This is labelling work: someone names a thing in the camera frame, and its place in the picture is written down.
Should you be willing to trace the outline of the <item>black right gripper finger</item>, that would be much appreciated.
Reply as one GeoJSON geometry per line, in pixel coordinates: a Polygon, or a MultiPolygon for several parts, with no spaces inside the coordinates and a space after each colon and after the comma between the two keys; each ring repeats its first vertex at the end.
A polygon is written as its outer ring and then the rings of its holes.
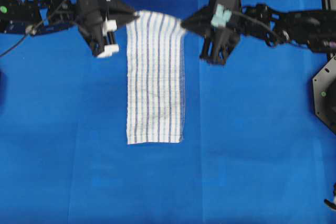
{"type": "Polygon", "coordinates": [[[210,41],[215,40],[215,27],[211,24],[183,24],[183,27],[194,34],[199,35],[203,39],[208,39],[210,41]]]}
{"type": "Polygon", "coordinates": [[[207,28],[210,25],[213,11],[209,6],[203,6],[190,17],[181,22],[183,28],[207,28]]]}

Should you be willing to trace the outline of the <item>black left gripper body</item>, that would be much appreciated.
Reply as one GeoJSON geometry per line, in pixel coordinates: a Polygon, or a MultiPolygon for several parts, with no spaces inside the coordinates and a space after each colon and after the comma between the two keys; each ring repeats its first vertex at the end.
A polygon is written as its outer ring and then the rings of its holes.
{"type": "Polygon", "coordinates": [[[77,0],[78,31],[96,58],[108,58],[119,51],[113,32],[115,20],[108,20],[109,0],[77,0]]]}

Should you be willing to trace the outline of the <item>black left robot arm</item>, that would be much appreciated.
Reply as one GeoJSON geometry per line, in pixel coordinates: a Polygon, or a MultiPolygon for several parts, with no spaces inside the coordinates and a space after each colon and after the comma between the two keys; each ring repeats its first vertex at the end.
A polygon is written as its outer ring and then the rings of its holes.
{"type": "Polygon", "coordinates": [[[41,36],[77,26],[96,58],[119,51],[114,32],[139,16],[121,0],[1,0],[1,33],[41,36]]]}

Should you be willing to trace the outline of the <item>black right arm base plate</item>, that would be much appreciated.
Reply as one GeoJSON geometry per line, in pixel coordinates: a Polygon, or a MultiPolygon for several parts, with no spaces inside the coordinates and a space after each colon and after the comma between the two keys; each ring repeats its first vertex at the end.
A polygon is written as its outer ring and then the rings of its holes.
{"type": "MultiPolygon", "coordinates": [[[[335,25],[335,0],[322,0],[322,10],[332,14],[327,18],[335,25]]],[[[324,42],[327,63],[312,79],[314,112],[316,117],[335,133],[335,38],[324,42]]]]}

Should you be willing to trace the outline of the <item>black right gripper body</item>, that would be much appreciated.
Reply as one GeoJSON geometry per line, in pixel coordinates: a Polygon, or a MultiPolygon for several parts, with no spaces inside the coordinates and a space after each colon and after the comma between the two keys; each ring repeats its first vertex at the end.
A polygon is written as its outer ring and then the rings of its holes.
{"type": "Polygon", "coordinates": [[[213,65],[225,65],[240,40],[235,31],[239,18],[234,16],[234,11],[241,11],[241,7],[241,0],[209,0],[206,24],[210,34],[205,36],[201,59],[213,65]]]}

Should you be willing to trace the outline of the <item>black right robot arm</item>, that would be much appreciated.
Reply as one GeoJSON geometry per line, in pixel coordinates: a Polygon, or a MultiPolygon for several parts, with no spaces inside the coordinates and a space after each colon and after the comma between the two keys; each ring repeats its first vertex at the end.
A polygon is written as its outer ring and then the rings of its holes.
{"type": "Polygon", "coordinates": [[[334,10],[279,12],[266,4],[209,0],[181,26],[203,37],[200,59],[212,65],[225,65],[242,35],[263,40],[272,48],[291,44],[315,53],[335,53],[334,10]]]}

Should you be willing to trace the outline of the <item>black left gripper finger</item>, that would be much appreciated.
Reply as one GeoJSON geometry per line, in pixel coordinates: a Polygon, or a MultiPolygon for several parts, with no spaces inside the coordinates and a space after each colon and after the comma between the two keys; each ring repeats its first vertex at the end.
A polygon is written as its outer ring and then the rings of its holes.
{"type": "Polygon", "coordinates": [[[108,15],[104,21],[104,32],[114,32],[138,18],[135,14],[108,15]]]}
{"type": "Polygon", "coordinates": [[[129,6],[127,3],[122,0],[109,0],[107,1],[108,5],[108,17],[115,15],[131,15],[136,16],[136,10],[129,6]]]}

